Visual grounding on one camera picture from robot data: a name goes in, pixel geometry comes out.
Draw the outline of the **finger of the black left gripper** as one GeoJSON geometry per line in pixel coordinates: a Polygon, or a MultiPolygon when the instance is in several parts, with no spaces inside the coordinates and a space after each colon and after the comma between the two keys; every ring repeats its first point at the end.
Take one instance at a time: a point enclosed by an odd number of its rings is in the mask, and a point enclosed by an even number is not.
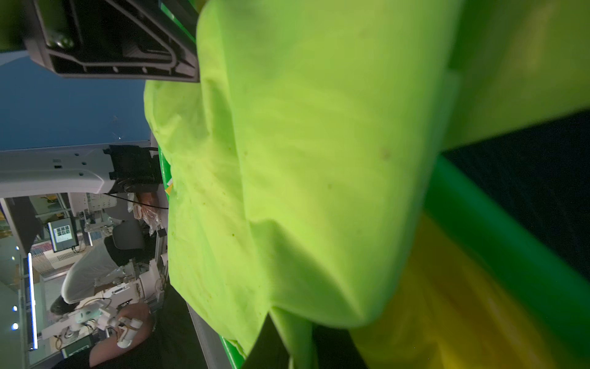
{"type": "Polygon", "coordinates": [[[198,82],[189,1],[24,1],[31,59],[65,78],[198,82]]]}

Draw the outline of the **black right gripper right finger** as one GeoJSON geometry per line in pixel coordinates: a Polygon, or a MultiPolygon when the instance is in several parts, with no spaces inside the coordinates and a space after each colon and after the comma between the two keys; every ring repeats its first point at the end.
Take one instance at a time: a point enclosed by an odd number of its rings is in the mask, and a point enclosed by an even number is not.
{"type": "Polygon", "coordinates": [[[348,330],[317,325],[313,342],[319,368],[368,369],[348,330]]]}

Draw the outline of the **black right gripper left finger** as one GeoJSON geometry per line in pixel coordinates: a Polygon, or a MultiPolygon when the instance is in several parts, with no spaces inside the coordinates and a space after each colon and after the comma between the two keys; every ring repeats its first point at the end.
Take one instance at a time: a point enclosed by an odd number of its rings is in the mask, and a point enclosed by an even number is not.
{"type": "Polygon", "coordinates": [[[242,369],[288,369],[290,354],[270,315],[265,318],[258,339],[242,369]]]}

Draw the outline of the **yellow raincoat back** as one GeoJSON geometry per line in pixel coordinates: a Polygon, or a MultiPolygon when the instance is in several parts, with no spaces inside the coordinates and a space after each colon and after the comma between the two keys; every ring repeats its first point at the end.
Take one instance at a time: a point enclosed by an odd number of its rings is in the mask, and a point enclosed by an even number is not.
{"type": "Polygon", "coordinates": [[[351,332],[370,368],[586,368],[428,216],[380,318],[351,332]]]}

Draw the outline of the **lime green raincoat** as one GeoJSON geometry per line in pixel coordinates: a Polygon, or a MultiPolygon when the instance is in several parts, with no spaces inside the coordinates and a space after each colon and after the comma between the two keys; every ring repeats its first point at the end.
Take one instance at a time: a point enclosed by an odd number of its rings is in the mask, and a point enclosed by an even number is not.
{"type": "Polygon", "coordinates": [[[252,368],[589,366],[587,1],[192,1],[171,283],[252,368]]]}

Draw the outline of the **green plastic basket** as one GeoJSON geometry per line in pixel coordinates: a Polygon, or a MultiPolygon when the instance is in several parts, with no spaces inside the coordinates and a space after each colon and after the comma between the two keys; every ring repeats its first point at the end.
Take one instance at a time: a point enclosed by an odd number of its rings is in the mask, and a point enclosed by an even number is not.
{"type": "Polygon", "coordinates": [[[429,178],[365,153],[160,159],[171,282],[244,359],[270,315],[289,368],[319,367],[313,329],[351,335],[380,318],[426,215],[589,361],[588,282],[443,158],[429,178]]]}

